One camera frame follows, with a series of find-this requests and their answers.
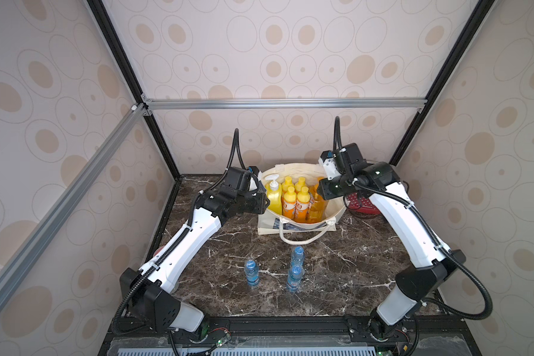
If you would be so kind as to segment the orange dish soap pump bottle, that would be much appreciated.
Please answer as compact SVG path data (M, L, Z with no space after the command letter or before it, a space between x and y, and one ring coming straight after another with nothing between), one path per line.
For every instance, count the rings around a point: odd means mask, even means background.
M309 188L311 199L306 217L307 223L318 223L323 220L328 202L317 192L319 183L322 179L323 177L317 178L317 183Z

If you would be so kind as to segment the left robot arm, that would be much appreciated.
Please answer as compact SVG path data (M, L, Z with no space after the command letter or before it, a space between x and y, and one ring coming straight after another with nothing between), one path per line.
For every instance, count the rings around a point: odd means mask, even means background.
M123 301L111 323L114 335L126 335L121 318L124 312L138 318L143 327L157 333L183 329L197 333L205 315L197 307L173 297L173 289L187 265L205 242L232 217L262 215L269 200L259 181L259 170L241 163L239 132L232 138L231 151L223 175L211 187L199 191L191 203L191 213L169 242L138 270L127 268L120 277Z

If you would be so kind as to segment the yellow dish soap pump bottle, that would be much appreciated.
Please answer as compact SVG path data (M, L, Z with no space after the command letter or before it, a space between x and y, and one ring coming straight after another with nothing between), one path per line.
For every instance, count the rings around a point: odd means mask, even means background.
M277 182L277 179L279 178L278 174L271 174L265 177L266 179L266 194L267 198L269 200L269 206L268 209L272 212L282 215L283 214L283 204L282 204L282 196L283 196L283 189L282 186Z

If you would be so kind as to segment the yellow cap juice bottle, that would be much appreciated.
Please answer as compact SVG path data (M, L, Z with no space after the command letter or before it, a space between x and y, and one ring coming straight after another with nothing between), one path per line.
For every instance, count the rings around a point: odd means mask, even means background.
M302 188L300 193L297 193L297 205L295 210L295 222L306 223L307 214L311 202L311 194L307 186Z
M306 186L306 178L305 177L299 177L298 181L295 183L295 191L297 193L300 193L302 191L302 188Z
M294 220L295 219L295 210L297 205L297 193L295 191L295 187L293 185L290 185L286 192L283 195L283 216Z
M286 176L281 185L283 193L286 193L289 190L289 187L294 187L293 179L291 176Z

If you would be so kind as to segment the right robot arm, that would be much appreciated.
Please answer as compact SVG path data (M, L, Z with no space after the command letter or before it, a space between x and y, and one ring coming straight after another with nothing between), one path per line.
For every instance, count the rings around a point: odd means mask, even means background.
M465 265L466 257L452 250L427 223L406 192L394 168L385 162L370 164L354 143L341 140L341 123L335 119L332 150L321 154L320 164L326 178L317 192L325 200L356 193L378 208L405 247L411 266L398 273L395 287L369 317L368 330L377 341L391 337L405 318L414 315L425 303L467 320L485 320L492 314L493 302L488 289ZM430 298L455 271L461 271L479 290L484 308L477 314L456 310Z

